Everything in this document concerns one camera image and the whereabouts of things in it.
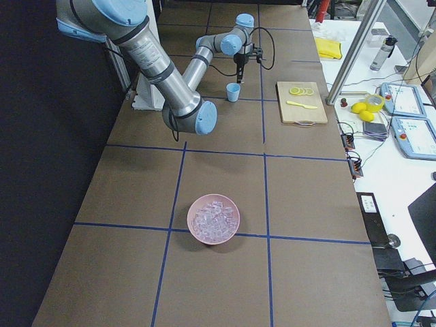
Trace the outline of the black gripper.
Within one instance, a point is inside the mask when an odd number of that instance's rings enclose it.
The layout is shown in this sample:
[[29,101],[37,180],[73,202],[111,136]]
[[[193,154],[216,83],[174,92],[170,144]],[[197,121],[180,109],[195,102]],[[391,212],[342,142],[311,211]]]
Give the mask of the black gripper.
[[243,73],[244,73],[245,65],[247,63],[246,54],[236,53],[234,55],[234,63],[236,64],[237,83],[243,84],[244,83]]

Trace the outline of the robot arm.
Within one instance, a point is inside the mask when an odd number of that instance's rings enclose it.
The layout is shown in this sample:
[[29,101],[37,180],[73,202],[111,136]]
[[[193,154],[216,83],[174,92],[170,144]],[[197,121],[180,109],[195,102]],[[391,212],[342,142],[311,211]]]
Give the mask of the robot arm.
[[183,73],[183,80],[192,91],[197,89],[213,57],[218,53],[233,58],[236,64],[236,82],[243,82],[245,65],[251,58],[260,62],[263,55],[262,49],[253,43],[254,22],[252,15],[239,14],[231,31],[197,39],[196,53]]
[[163,119],[173,131],[206,135],[214,130],[217,109],[196,91],[213,53],[197,49],[184,74],[175,67],[150,30],[146,1],[57,1],[59,30],[74,38],[124,48],[165,102]]

